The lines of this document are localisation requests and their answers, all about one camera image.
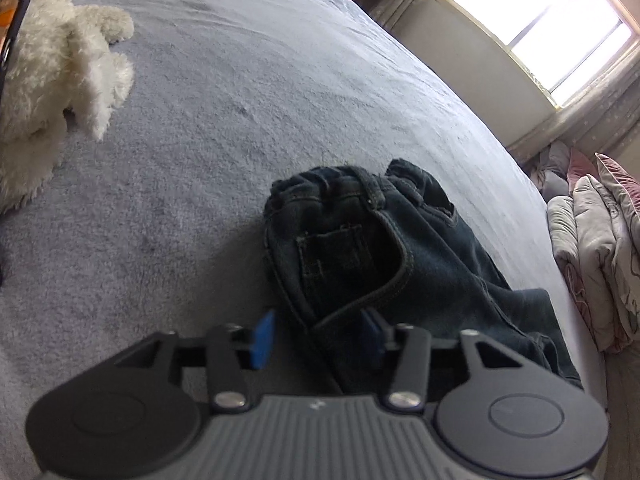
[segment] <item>black fabric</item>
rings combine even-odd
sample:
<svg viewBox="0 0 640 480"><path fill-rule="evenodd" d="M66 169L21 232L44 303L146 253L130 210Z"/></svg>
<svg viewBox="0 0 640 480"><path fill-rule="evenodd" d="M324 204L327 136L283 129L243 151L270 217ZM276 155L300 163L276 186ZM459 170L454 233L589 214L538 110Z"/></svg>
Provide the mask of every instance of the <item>black fabric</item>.
<svg viewBox="0 0 640 480"><path fill-rule="evenodd" d="M383 391L367 370L361 312L436 338L475 329L580 386L549 295L511 290L426 171L394 160L385 176L315 168L274 183L265 206L273 275L302 343L345 392Z"/></svg>

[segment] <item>window frame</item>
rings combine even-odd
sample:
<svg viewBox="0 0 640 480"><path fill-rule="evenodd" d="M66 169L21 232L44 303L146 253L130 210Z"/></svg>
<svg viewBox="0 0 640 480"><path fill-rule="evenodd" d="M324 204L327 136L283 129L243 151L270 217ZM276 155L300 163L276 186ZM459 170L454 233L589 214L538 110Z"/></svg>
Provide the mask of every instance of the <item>window frame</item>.
<svg viewBox="0 0 640 480"><path fill-rule="evenodd" d="M587 86L593 83L593 81L599 78L599 76L601 76L603 73L609 70L612 66L614 66L620 60L620 58L624 56L625 52L627 52L629 49L631 49L633 46L635 46L637 43L640 42L639 24L631 16L629 16L628 11L620 3L619 0L607 0L618 14L618 21L616 22L616 25L609 31L609 33L607 33L606 36L604 36L600 40L600 42L597 45L595 45L580 60L580 62L578 62L574 67L572 67L571 70L569 70L568 73L566 73L562 78L560 78L560 80L558 80L551 89L547 90L542 85L542 83L540 83L540 81L537 80L536 76L531 72L531 70L529 70L527 66L518 58L518 56L516 56L513 53L512 49L516 47L516 45L529 33L529 31L536 25L536 23L539 22L546 15L546 13L549 12L551 7L558 0L554 0L551 3L549 3L548 6L546 6L545 9L543 9L526 27L524 27L523 30L521 30L516 35L516 37L513 38L513 40L511 40L509 44L505 44L504 42L502 42L494 33L492 33L487 27L485 27L482 22L477 20L470 12L468 12L464 7L460 6L456 1L454 0L444 0L444 1L446 1L449 5L453 6L456 10L461 12L463 16L465 16L468 20L471 20L471 22L476 27L479 27L485 34L487 34L490 38L492 38L492 40L494 40L498 45L500 45L500 47L511 57L511 59L514 62L516 62L516 64L529 76L529 78L535 83L535 85L538 86L538 89L546 96L549 102L556 109L561 109L567 106L578 94L583 92L584 89L587 88ZM576 92L574 92L574 94L572 94L571 97L569 97L567 101L564 102L564 104L562 105L558 104L558 102L556 102L556 100L551 95L551 92L555 91L567 78L569 78L591 56L591 54L593 54L596 51L596 49L604 41L606 41L606 39L616 30L617 27L620 26L621 23L626 25L631 30L631 36L629 37L629 39L626 40L626 42L622 45L622 47L620 47L620 49L616 52L616 54L614 54L611 57L609 62L605 63L605 65L602 66L589 81L587 81Z"/></svg>

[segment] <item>wall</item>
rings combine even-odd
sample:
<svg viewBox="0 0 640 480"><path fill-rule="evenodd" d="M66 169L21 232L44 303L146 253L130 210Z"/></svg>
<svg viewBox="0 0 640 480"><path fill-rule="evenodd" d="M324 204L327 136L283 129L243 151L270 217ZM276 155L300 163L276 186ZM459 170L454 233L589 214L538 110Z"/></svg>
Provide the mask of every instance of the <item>wall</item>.
<svg viewBox="0 0 640 480"><path fill-rule="evenodd" d="M445 0L423 0L394 35L507 146L555 110L538 86L475 23Z"/></svg>

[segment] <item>pink cloth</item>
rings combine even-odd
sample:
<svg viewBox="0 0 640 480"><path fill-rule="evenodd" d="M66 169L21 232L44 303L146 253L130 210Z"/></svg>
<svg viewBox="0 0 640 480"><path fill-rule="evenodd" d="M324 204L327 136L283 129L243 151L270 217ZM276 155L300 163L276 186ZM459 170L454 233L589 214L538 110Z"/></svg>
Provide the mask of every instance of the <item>pink cloth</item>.
<svg viewBox="0 0 640 480"><path fill-rule="evenodd" d="M594 176L597 180L600 180L600 174L593 165L593 163L587 158L587 156L571 148L571 159L569 160L569 169L566 172L566 180L569 183L569 193L574 192L575 184L585 175Z"/></svg>
<svg viewBox="0 0 640 480"><path fill-rule="evenodd" d="M631 175L629 175L625 171L625 168L620 166L615 160L608 157L607 155L596 153L596 158L609 171L611 178L616 180L618 184L629 195L629 198L631 199L631 202L633 203L636 211L640 211L640 183ZM620 197L618 197L614 191L615 190L611 190L618 202L620 202Z"/></svg>
<svg viewBox="0 0 640 480"><path fill-rule="evenodd" d="M562 270L562 276L566 282L566 286L569 289L569 293L574 300L574 305L580 312L584 323L587 325L589 329L589 333L591 337L595 337L593 335L593 327L591 324L591 311L589 310L589 305L587 304L587 295L584 290L584 283L582 282L582 277L578 273L578 270L573 266L573 264L566 264L564 269ZM625 329L622 327L620 323L620 319L618 316L614 316L613 319L613 333L614 333L614 342L613 344L605 350L605 352L609 354L617 354L622 352L626 346L631 344L631 340L629 336L625 332Z"/></svg>

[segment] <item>jeans belt loop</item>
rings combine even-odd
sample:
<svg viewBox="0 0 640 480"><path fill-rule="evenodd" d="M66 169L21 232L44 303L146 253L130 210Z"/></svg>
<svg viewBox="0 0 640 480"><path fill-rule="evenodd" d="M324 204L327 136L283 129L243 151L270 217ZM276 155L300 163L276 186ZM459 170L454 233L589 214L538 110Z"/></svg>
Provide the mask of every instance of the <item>jeans belt loop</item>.
<svg viewBox="0 0 640 480"><path fill-rule="evenodd" d="M380 189L378 179L358 166L350 166L354 176L360 181L367 194L367 205L371 210L379 210L385 206L385 194Z"/></svg>

